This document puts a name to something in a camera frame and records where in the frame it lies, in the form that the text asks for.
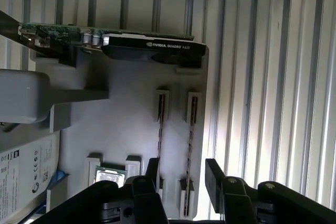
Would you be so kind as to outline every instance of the capacitor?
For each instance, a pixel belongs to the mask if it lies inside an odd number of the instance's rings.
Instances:
[[[99,34],[94,34],[92,37],[92,45],[95,47],[100,47],[101,46],[101,40],[100,40],[100,35]]]
[[[88,33],[83,34],[83,44],[85,45],[91,44],[91,34]]]

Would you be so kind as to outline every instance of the screw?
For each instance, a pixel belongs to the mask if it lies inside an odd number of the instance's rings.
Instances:
[[[237,182],[237,180],[236,180],[235,178],[229,178],[228,181],[229,181],[230,183],[236,183],[236,182]]]
[[[268,189],[273,189],[273,188],[275,188],[275,185],[270,184],[270,183],[265,184],[265,186],[266,186]]]

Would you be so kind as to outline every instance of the metal grille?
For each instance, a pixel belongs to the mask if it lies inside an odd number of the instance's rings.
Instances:
[[[0,0],[18,20],[192,34],[209,47],[203,158],[336,208],[336,0]],[[0,38],[0,66],[35,69]],[[201,173],[204,181],[204,167]],[[208,218],[201,183],[197,219]]]

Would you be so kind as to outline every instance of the white sticker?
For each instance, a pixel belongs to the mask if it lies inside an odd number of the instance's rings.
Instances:
[[[19,149],[1,153],[0,162],[0,220],[18,208]]]
[[[57,164],[55,144],[45,137],[0,154],[0,223],[46,190]]]

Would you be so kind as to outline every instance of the barcode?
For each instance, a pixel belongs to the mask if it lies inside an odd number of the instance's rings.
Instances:
[[[42,181],[47,181],[49,178],[49,171],[46,171],[45,173],[43,173],[43,176],[42,176]]]

